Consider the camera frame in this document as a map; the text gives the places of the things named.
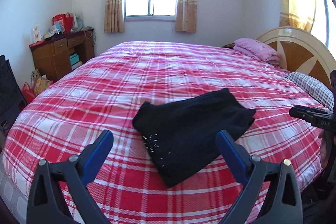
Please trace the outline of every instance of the desk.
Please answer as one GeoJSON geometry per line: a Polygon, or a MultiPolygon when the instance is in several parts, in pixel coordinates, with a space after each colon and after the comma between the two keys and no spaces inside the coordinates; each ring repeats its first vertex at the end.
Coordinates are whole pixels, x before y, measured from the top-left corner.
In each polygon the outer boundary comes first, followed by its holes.
{"type": "Polygon", "coordinates": [[[35,69],[47,75],[54,82],[70,73],[70,53],[76,52],[80,61],[94,58],[93,29],[53,37],[51,40],[33,46],[31,53],[35,69]]]}

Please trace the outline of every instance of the plaid bedspread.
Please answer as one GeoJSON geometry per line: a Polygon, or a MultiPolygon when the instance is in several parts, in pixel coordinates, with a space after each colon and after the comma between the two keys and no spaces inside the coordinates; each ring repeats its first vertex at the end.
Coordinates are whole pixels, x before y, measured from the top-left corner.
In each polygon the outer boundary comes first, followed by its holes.
{"type": "MultiPolygon", "coordinates": [[[[144,101],[183,100],[229,88],[255,122],[237,141],[271,162],[290,159],[303,190],[320,170],[318,129],[293,119],[295,104],[322,107],[284,78],[285,72],[226,48],[164,42],[125,42],[65,76],[18,117],[4,150],[6,171],[28,196],[36,165],[79,154],[104,129],[114,145],[88,190],[112,223],[218,223],[237,198],[222,156],[183,183],[167,189],[132,128],[144,101]]],[[[248,222],[254,220],[264,187],[248,222]]],[[[74,219],[83,222],[68,189],[74,219]]]]}

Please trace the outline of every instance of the screw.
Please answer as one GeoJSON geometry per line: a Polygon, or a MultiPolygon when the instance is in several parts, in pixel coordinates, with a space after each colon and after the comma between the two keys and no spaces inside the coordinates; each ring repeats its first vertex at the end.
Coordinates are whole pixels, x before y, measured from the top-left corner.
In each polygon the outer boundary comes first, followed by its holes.
{"type": "Polygon", "coordinates": [[[69,161],[71,161],[71,162],[74,162],[74,161],[76,161],[76,160],[78,160],[78,156],[77,156],[77,155],[71,155],[71,156],[69,157],[69,161]]]}
{"type": "Polygon", "coordinates": [[[253,161],[256,161],[256,162],[258,162],[258,161],[261,160],[261,158],[260,158],[258,155],[252,155],[252,156],[251,156],[251,159],[252,159],[253,161]]]}
{"type": "Polygon", "coordinates": [[[47,161],[46,160],[40,160],[39,161],[39,166],[43,166],[43,165],[45,165],[47,163],[47,161]]]}
{"type": "Polygon", "coordinates": [[[285,160],[283,160],[283,164],[286,165],[286,166],[290,166],[292,163],[291,163],[290,160],[285,159],[285,160]]]}

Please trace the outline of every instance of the black chair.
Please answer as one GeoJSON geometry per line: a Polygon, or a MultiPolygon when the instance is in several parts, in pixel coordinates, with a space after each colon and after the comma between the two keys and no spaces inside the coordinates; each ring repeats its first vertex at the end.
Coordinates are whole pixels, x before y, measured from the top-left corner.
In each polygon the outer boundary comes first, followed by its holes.
{"type": "Polygon", "coordinates": [[[15,80],[9,61],[0,57],[0,133],[5,137],[20,112],[28,105],[15,80]]]}

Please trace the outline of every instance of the wooden headboard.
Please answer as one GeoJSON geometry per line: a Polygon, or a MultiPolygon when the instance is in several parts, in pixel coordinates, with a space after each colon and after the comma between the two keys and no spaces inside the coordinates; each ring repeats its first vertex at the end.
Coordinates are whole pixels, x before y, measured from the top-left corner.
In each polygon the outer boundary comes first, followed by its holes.
{"type": "Polygon", "coordinates": [[[330,73],[336,60],[316,37],[295,27],[279,27],[258,38],[280,53],[280,65],[321,81],[331,89],[330,73]]]}

